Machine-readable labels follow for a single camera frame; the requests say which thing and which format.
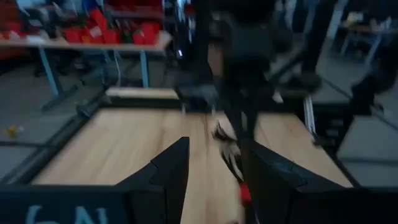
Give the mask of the small yellow object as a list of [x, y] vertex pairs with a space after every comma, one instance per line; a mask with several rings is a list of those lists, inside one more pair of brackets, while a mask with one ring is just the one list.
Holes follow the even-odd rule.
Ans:
[[0, 134], [4, 134], [5, 136], [13, 139], [18, 137], [21, 133], [24, 132], [24, 128], [22, 126], [11, 125], [7, 128], [1, 129]]

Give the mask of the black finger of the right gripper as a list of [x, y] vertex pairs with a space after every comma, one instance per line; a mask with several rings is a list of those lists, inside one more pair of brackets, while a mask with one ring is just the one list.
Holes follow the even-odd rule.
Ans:
[[243, 126], [241, 121], [241, 112], [239, 109], [231, 107], [229, 109], [229, 120], [233, 127], [237, 139], [241, 139]]
[[250, 139], [255, 138], [255, 128], [257, 124], [258, 110], [253, 106], [248, 106], [245, 110], [246, 114], [246, 134]]

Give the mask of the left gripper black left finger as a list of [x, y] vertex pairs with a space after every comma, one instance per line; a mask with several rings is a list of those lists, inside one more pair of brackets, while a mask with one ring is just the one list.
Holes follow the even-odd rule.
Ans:
[[189, 173], [190, 140], [182, 137], [117, 184], [125, 190], [123, 224], [180, 224]]

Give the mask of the red storage bin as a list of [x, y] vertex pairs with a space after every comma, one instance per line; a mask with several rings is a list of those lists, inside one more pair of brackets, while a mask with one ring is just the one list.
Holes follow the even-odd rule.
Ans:
[[65, 40], [69, 43], [81, 43], [82, 31], [78, 27], [71, 27], [63, 30], [63, 34], [65, 36]]
[[105, 29], [103, 33], [103, 42], [105, 44], [119, 44], [119, 31], [115, 29]]
[[154, 45], [160, 31], [158, 22], [144, 22], [138, 30], [133, 33], [133, 42], [136, 45]]
[[93, 9], [89, 12], [89, 18], [101, 29], [106, 30], [108, 23], [100, 9]]

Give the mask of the aluminium frame post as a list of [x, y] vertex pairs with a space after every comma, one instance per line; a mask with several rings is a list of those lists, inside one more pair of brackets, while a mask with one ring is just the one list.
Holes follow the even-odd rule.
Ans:
[[305, 125], [311, 134], [316, 134], [315, 117], [313, 112], [312, 96], [308, 95], [303, 101]]

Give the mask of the wooden workbench with blue legs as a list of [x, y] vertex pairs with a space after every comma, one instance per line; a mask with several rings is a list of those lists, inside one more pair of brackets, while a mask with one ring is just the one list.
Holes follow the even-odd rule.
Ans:
[[58, 76], [52, 73], [49, 64], [46, 49], [63, 49], [63, 50], [101, 50], [103, 52], [138, 52], [140, 55], [142, 84], [144, 88], [149, 88], [149, 68], [147, 61], [148, 53], [163, 54], [172, 41], [172, 36], [162, 30], [159, 32], [154, 45], [136, 45], [136, 44], [70, 44], [65, 39], [42, 40], [32, 42], [27, 39], [17, 40], [0, 40], [0, 47], [35, 47], [39, 51], [40, 59], [44, 66], [45, 74], [49, 82], [49, 86], [53, 93], [53, 99], [48, 101], [41, 107], [42, 111], [48, 111], [55, 105], [59, 104], [68, 95], [77, 91], [77, 86], [73, 85], [69, 89], [64, 90], [59, 82]]

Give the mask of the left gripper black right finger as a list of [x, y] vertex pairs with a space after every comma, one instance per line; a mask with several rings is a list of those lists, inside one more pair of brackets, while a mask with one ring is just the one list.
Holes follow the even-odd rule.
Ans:
[[260, 224], [335, 224], [348, 187], [322, 177], [256, 141], [241, 145], [243, 176]]

